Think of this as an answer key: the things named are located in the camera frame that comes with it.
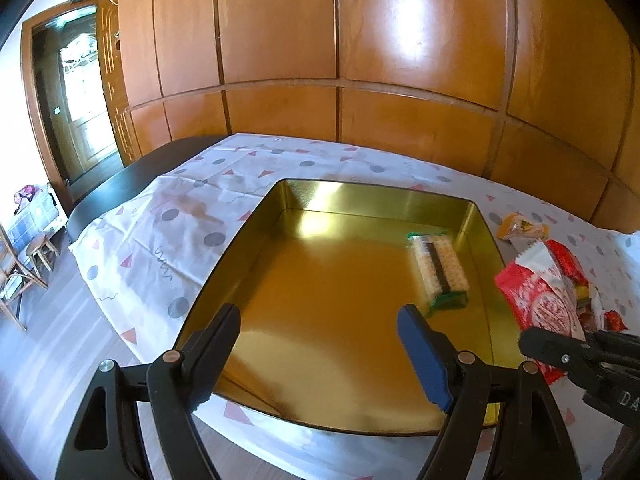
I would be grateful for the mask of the red white round-logo snack packet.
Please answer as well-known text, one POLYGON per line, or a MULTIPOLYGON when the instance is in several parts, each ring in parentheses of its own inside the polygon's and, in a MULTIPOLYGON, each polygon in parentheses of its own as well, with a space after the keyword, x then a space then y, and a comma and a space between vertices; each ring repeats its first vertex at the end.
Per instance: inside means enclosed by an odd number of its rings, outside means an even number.
POLYGON ((538 240, 495 277, 522 332, 536 327, 585 341, 577 313, 572 281, 564 274, 550 247, 538 240))

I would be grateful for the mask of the patterned white tablecloth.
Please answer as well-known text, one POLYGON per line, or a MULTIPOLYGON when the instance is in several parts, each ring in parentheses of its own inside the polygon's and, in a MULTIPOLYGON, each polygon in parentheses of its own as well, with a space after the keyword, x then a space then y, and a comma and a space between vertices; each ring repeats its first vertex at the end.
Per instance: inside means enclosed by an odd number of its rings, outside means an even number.
MULTIPOLYGON (((542 220, 555 240, 594 278, 606 310, 617 311, 639 335, 639 231, 600 230, 538 198, 445 166, 373 148, 257 134, 237 134, 210 148, 195 148, 176 169, 151 162, 150 184, 95 219, 70 246, 82 278, 122 340, 151 361, 178 337, 196 293, 215 269, 258 200, 284 178, 329 178, 347 183, 470 198, 489 227, 508 212, 542 220)), ((585 478, 597 478, 613 451, 620 424, 582 403, 568 379, 556 382, 558 396, 585 478)), ((277 422, 240 401, 214 393, 195 412, 231 442, 268 463, 306 479, 409 479, 418 472, 419 452, 431 437, 357 437, 294 422, 277 422)))

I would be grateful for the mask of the wooden doorway frame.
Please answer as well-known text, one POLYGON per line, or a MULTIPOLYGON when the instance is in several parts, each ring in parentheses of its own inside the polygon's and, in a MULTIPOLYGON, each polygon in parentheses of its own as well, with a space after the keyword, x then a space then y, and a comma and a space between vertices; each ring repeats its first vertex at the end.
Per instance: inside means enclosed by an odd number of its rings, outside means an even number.
POLYGON ((71 212, 141 155, 128 112, 116 4, 66 2, 28 18, 21 68, 44 171, 71 212))

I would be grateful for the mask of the wooden chair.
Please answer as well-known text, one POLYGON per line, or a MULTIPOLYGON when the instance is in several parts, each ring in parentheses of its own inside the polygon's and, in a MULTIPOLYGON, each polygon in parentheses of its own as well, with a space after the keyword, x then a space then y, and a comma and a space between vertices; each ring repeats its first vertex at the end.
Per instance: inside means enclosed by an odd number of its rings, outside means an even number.
POLYGON ((18 258, 18 252, 13 247, 6 230, 1 228, 1 312, 13 321, 23 332, 27 327, 20 320, 20 308, 11 309, 14 300, 20 299, 23 292, 34 285, 47 289, 48 285, 37 274, 29 270, 18 258))

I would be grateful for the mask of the gold metal tin tray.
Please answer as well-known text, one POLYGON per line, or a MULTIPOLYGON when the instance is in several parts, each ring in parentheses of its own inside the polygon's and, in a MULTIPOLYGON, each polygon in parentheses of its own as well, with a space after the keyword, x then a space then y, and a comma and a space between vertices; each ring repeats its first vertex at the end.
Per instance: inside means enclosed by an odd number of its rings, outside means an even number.
POLYGON ((442 426, 398 337, 414 304, 434 330, 488 364, 521 361, 518 324, 495 284, 503 258, 472 200, 406 188, 284 179, 216 263, 179 341, 223 304, 241 333, 215 391, 273 422, 374 436, 442 426), (430 310, 409 238, 447 235, 468 303, 430 310))

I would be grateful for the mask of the orange pumpkin seed snack bag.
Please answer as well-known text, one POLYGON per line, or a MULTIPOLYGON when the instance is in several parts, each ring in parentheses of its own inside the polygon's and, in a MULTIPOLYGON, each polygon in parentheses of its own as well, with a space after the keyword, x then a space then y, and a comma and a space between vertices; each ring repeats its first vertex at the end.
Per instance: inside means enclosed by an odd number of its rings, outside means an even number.
POLYGON ((550 229, 546 224, 532 221, 522 214, 512 212, 500 223, 497 237, 499 240, 512 240, 512 238, 546 240, 549 237, 549 233, 550 229))

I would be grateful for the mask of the dark wooden table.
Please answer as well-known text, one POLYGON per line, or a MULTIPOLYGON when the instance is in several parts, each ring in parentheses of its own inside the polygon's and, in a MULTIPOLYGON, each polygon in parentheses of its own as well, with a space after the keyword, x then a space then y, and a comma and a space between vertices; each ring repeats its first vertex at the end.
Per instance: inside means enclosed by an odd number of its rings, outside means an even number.
POLYGON ((171 141, 120 170, 74 206, 66 223, 70 241, 76 242, 93 220, 136 197, 156 177, 222 140, 224 136, 192 136, 171 141))

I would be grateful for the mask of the green cracker sandwich packet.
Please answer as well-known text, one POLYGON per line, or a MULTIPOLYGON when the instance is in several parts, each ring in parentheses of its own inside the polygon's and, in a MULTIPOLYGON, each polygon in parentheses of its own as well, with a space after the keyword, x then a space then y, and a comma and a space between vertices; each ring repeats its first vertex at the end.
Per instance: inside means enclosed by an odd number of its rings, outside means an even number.
POLYGON ((428 318, 437 311, 464 308, 469 301, 469 281, 445 232, 409 233, 409 246, 423 292, 420 311, 428 318))

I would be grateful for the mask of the small red candy packet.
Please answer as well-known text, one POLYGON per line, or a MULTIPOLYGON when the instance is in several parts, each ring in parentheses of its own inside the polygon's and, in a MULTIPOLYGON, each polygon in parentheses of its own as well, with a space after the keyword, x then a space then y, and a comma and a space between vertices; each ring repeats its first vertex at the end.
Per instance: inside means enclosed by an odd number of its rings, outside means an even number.
POLYGON ((622 316, 615 310, 606 311, 604 317, 604 328, 609 332, 621 333, 627 330, 622 316))

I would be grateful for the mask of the small wooden stool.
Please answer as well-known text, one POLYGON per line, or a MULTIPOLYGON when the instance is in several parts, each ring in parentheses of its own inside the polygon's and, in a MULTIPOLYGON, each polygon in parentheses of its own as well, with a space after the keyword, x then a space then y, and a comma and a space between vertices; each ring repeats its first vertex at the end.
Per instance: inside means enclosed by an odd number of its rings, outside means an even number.
POLYGON ((53 271, 55 259, 60 251, 52 243, 45 232, 36 235, 26 247, 26 255, 34 265, 36 271, 43 266, 49 273, 53 271))

